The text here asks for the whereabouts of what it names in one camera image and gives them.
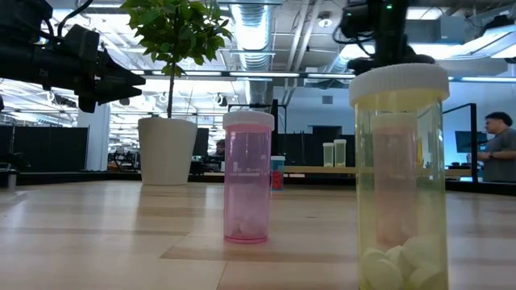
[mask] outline person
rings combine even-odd
[[[478,153],[484,162],[484,181],[516,182],[516,130],[512,118],[503,112],[485,116],[485,129],[494,134],[485,152]]]
[[[217,149],[215,150],[215,156],[224,157],[226,155],[226,140],[222,139],[217,142]]]

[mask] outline clear container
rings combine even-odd
[[[377,68],[350,85],[361,290],[448,289],[441,106],[448,95],[446,71],[432,64]]]
[[[285,157],[271,157],[271,181],[273,191],[283,190],[283,175],[285,172]]]
[[[333,141],[335,145],[335,166],[346,167],[346,143],[345,139],[336,139]]]
[[[333,167],[333,149],[334,145],[333,143],[323,143],[322,144],[323,149],[323,162],[324,167]]]
[[[268,238],[271,132],[274,117],[256,111],[224,115],[224,239],[259,243]]]

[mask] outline white planter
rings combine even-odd
[[[197,125],[167,118],[138,121],[142,181],[146,185],[182,185],[188,182]]]

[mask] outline desk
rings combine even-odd
[[[356,290],[356,194],[273,193],[270,240],[225,243],[223,185],[104,181],[0,199],[2,289]],[[449,193],[451,290],[516,289],[516,199]]]
[[[329,174],[356,174],[356,168],[329,168],[322,166],[285,166],[285,173],[329,173]],[[207,172],[208,176],[223,176],[223,172]],[[469,169],[447,169],[446,176],[471,176]]]

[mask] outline yellow pill bottle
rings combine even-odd
[[[376,68],[350,84],[355,110],[360,290],[448,290],[444,69]]]

